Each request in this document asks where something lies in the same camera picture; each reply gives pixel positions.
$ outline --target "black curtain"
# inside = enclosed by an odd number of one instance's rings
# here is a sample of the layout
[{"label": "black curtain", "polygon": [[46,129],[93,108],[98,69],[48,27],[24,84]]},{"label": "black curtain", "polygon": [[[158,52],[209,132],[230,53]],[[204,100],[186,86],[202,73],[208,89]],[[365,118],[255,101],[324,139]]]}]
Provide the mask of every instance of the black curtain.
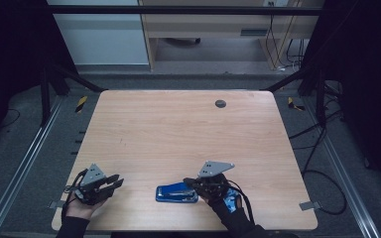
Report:
[{"label": "black curtain", "polygon": [[[54,16],[22,10],[32,4],[48,5],[46,0],[0,0],[0,123],[14,94],[40,84],[45,65],[58,64],[77,74]],[[51,76],[57,92],[66,93],[63,76]]]},{"label": "black curtain", "polygon": [[[381,172],[381,1],[326,1],[325,7],[342,8],[350,15],[319,18],[302,65],[316,67],[303,85],[313,89],[319,70],[324,79],[342,84],[344,117],[365,159]],[[335,29],[325,51],[316,55]]]}]

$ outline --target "small round object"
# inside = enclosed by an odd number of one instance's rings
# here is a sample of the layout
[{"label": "small round object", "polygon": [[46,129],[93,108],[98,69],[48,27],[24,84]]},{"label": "small round object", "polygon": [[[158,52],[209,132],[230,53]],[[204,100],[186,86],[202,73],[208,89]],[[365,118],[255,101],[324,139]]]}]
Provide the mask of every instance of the small round object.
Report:
[{"label": "small round object", "polygon": [[223,108],[223,107],[225,107],[226,104],[227,103],[225,103],[224,100],[216,100],[215,101],[215,106],[217,106],[218,108]]}]

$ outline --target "metal bracket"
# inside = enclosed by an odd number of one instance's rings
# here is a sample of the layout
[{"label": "metal bracket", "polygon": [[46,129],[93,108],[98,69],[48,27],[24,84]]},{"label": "metal bracket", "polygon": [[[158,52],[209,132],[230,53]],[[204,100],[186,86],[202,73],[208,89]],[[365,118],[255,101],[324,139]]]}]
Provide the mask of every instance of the metal bracket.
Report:
[{"label": "metal bracket", "polygon": [[321,208],[321,205],[318,201],[307,201],[299,204],[300,208],[305,211],[305,210],[310,210],[310,209],[319,209]]},{"label": "metal bracket", "polygon": [[50,209],[57,209],[58,207],[63,207],[64,206],[64,200],[60,201],[52,201],[49,202],[48,208]]},{"label": "metal bracket", "polygon": [[210,178],[233,168],[234,164],[232,163],[206,161],[197,176],[199,178]]},{"label": "metal bracket", "polygon": [[100,179],[106,179],[106,175],[96,164],[92,164],[86,172],[84,179],[82,180],[80,185],[86,186]]}]

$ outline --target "black cloth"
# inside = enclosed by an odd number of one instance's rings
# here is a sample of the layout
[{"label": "black cloth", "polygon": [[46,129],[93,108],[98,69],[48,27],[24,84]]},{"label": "black cloth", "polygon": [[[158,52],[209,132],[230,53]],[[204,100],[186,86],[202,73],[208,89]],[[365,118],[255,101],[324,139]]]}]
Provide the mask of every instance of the black cloth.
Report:
[{"label": "black cloth", "polygon": [[57,238],[82,238],[88,223],[89,220],[87,219],[67,216],[63,220]]},{"label": "black cloth", "polygon": [[[54,15],[28,14],[20,10],[23,4],[48,6],[47,0],[0,0],[0,124],[13,95],[40,85],[45,65],[77,74]],[[67,88],[62,75],[53,73],[50,81]]]},{"label": "black cloth", "polygon": [[255,225],[247,219],[243,207],[230,213],[222,200],[208,204],[233,238],[298,238],[291,233],[267,232],[262,226]]}]

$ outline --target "sleeve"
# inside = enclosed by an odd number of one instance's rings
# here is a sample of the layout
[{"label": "sleeve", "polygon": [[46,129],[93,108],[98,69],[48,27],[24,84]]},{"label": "sleeve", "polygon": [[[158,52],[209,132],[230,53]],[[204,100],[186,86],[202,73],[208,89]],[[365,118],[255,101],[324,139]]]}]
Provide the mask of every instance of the sleeve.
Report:
[{"label": "sleeve", "polygon": [[268,236],[262,226],[254,225],[247,219],[243,207],[237,208],[232,213],[229,213],[228,209],[223,205],[214,205],[212,209],[233,238],[262,238]]},{"label": "sleeve", "polygon": [[256,225],[252,230],[245,233],[241,238],[263,238],[269,237],[267,232],[260,225]]},{"label": "sleeve", "polygon": [[82,238],[89,220],[67,216],[58,232],[57,238]]}]

